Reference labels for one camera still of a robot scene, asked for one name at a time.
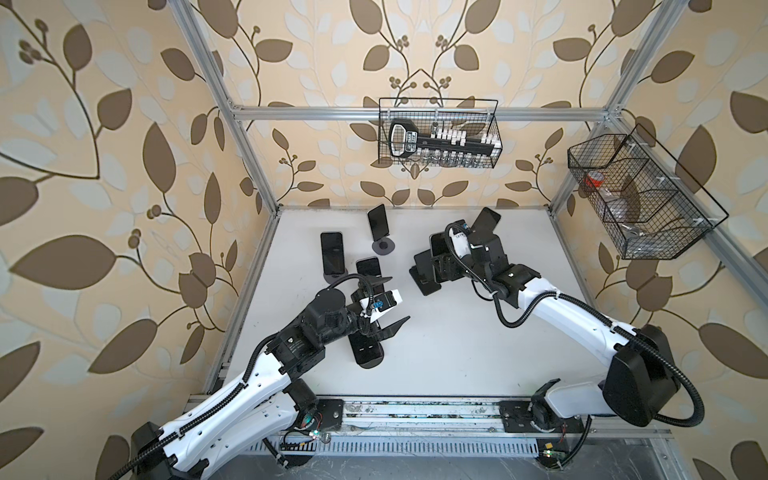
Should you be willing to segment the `black phone stand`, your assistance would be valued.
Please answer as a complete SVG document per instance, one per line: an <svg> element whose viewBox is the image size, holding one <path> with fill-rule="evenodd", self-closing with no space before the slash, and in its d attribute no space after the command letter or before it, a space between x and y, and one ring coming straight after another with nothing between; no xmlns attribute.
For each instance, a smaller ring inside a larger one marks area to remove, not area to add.
<svg viewBox="0 0 768 480"><path fill-rule="evenodd" d="M459 271L443 233L435 233L430 236L430 250L435 281L437 283L454 281Z"/></svg>
<svg viewBox="0 0 768 480"><path fill-rule="evenodd" d="M501 215L498 212L484 207L472 224L471 236L476 239L490 238L500 220Z"/></svg>

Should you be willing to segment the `black square stand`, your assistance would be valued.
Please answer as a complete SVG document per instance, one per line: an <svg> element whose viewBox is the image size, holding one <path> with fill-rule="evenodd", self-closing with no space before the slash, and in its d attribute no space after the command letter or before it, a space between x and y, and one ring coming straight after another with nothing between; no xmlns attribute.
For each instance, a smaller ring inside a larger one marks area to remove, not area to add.
<svg viewBox="0 0 768 480"><path fill-rule="evenodd" d="M409 274L423 296L429 296L441 289L441 285L435 279L432 255L430 250L425 250L414 256L415 265L409 269Z"/></svg>

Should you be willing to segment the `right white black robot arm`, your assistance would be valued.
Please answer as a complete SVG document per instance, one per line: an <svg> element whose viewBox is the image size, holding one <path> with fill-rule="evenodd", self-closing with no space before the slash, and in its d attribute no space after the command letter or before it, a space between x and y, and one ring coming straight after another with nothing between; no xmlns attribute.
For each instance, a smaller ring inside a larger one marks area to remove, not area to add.
<svg viewBox="0 0 768 480"><path fill-rule="evenodd" d="M437 257L442 280L470 279L486 291L504 327L517 329L537 317L605 367L603 375L572 382L555 378L542 385L530 398L537 428L550 430L559 419L581 416L618 417L638 427L659 421L692 428L703 422L703 398L675 364L659 328L637 329L615 320L561 291L538 271L509 262L499 237L488 229L453 222L437 237L445 246Z"/></svg>

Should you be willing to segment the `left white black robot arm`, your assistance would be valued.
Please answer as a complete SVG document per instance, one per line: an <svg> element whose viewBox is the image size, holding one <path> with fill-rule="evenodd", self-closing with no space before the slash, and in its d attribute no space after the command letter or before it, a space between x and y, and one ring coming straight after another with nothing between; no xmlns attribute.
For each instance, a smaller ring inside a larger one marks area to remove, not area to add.
<svg viewBox="0 0 768 480"><path fill-rule="evenodd" d="M386 281L353 273L318 291L257 344L239 376L180 417L137 429L135 455L113 478L208 479L249 447L296 426L317 404L302 377L324 359L327 345L356 333L387 340L403 326L377 324L403 302L398 290L377 291Z"/></svg>

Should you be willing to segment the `black phone middle left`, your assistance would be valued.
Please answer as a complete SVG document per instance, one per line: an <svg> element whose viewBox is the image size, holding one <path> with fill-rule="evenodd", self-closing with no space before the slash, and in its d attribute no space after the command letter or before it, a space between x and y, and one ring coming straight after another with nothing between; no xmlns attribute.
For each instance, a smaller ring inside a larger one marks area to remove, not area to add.
<svg viewBox="0 0 768 480"><path fill-rule="evenodd" d="M360 275L382 276L380 261L376 256L358 260L355 266Z"/></svg>

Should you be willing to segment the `black phone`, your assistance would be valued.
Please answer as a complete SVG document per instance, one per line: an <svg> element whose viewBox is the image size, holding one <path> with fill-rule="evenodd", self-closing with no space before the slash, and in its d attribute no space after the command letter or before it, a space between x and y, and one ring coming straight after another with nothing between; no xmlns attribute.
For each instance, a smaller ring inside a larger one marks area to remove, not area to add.
<svg viewBox="0 0 768 480"><path fill-rule="evenodd" d="M320 242L323 273L327 276L343 275L346 266L342 233L322 232Z"/></svg>
<svg viewBox="0 0 768 480"><path fill-rule="evenodd" d="M384 352L380 341L377 341L375 338L362 335L359 332L349 335L348 340L354 355L354 359L355 353L360 351L379 350Z"/></svg>
<svg viewBox="0 0 768 480"><path fill-rule="evenodd" d="M380 261L376 256L358 260L355 266L360 275L382 276Z"/></svg>
<svg viewBox="0 0 768 480"><path fill-rule="evenodd" d="M380 204L367 212L367 218L375 242L380 241L390 234L386 213L386 206Z"/></svg>

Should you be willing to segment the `black phone near front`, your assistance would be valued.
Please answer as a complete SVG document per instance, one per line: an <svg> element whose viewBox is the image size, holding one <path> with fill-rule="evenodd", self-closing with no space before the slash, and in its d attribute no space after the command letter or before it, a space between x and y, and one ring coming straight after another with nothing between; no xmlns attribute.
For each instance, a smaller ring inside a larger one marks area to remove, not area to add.
<svg viewBox="0 0 768 480"><path fill-rule="evenodd" d="M349 335L348 340L354 355L354 359L355 353L360 351L379 350L384 352L380 341L377 341L375 338L362 335L359 332Z"/></svg>

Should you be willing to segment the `grey round stand left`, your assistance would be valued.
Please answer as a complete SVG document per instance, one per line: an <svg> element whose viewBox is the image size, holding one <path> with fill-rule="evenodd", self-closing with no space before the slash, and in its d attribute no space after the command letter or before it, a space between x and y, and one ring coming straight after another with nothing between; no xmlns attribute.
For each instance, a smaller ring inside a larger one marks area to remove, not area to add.
<svg viewBox="0 0 768 480"><path fill-rule="evenodd" d="M323 273L323 278L326 281L327 284L333 284L335 281L343 278L348 274L348 270L346 268L343 268L341 270L333 270Z"/></svg>

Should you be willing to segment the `grey round stand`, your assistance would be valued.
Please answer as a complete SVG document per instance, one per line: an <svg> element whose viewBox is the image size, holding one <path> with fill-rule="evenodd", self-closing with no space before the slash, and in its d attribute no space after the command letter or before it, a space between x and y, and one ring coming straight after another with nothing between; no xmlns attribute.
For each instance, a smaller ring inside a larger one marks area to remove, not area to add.
<svg viewBox="0 0 768 480"><path fill-rule="evenodd" d="M355 361L363 369L373 369L380 365L384 359L384 352L379 350L365 350L355 353Z"/></svg>
<svg viewBox="0 0 768 480"><path fill-rule="evenodd" d="M323 273L323 278L326 281L327 284L333 284L335 281L343 278L348 274L348 270L346 268L343 268L341 270L333 270Z"/></svg>
<svg viewBox="0 0 768 480"><path fill-rule="evenodd" d="M372 249L377 255L386 256L394 251L395 243L389 236L385 236L374 241L372 243Z"/></svg>

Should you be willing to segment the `grey round stand far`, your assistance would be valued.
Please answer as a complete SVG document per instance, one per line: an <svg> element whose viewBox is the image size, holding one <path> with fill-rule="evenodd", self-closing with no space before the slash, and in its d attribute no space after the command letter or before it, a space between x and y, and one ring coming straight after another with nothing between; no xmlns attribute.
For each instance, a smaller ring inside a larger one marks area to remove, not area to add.
<svg viewBox="0 0 768 480"><path fill-rule="evenodd" d="M377 255L386 256L394 251L395 243L389 236L385 236L374 241L372 243L372 249Z"/></svg>

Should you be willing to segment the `black phone far left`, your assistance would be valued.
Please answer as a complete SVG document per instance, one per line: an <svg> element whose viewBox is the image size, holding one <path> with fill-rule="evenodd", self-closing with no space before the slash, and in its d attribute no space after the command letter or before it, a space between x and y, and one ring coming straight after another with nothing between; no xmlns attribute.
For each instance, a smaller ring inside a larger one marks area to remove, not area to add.
<svg viewBox="0 0 768 480"><path fill-rule="evenodd" d="M346 266L342 233L322 232L320 242L323 273L327 276L343 275Z"/></svg>

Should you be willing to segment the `black tool with vials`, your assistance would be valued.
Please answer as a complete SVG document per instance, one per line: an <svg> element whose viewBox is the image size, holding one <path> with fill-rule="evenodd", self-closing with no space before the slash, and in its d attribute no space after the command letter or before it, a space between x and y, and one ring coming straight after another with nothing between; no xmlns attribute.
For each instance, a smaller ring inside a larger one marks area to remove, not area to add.
<svg viewBox="0 0 768 480"><path fill-rule="evenodd" d="M492 158L502 151L502 142L495 134L483 134L480 139L474 139L463 130L438 127L421 133L415 123L407 119L395 119L390 124L385 144L390 155L397 158L412 155L426 158L430 154Z"/></svg>

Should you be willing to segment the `aluminium rail front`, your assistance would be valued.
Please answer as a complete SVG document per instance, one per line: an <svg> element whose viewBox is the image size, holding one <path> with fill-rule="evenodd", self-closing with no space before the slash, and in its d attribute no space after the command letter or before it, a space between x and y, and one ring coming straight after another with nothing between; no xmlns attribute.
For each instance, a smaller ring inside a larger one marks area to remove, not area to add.
<svg viewBox="0 0 768 480"><path fill-rule="evenodd" d="M561 434L505 433L499 403L525 397L334 396L345 402L343 422L336 433L410 436L559 436Z"/></svg>

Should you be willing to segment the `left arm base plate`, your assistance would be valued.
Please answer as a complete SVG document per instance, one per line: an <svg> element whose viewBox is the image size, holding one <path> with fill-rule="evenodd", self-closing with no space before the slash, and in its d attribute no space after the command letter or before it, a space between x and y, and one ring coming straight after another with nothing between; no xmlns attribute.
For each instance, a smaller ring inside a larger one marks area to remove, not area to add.
<svg viewBox="0 0 768 480"><path fill-rule="evenodd" d="M344 406L342 399L320 399L307 410L301 410L289 429L303 433L338 431L343 422Z"/></svg>

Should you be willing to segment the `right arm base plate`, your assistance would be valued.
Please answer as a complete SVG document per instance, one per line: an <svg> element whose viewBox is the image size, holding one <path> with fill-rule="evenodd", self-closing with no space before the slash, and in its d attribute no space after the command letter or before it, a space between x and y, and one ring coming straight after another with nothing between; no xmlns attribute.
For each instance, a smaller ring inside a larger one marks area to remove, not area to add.
<svg viewBox="0 0 768 480"><path fill-rule="evenodd" d="M505 400L499 403L505 433L576 434L584 432L578 417L562 418L545 402Z"/></svg>

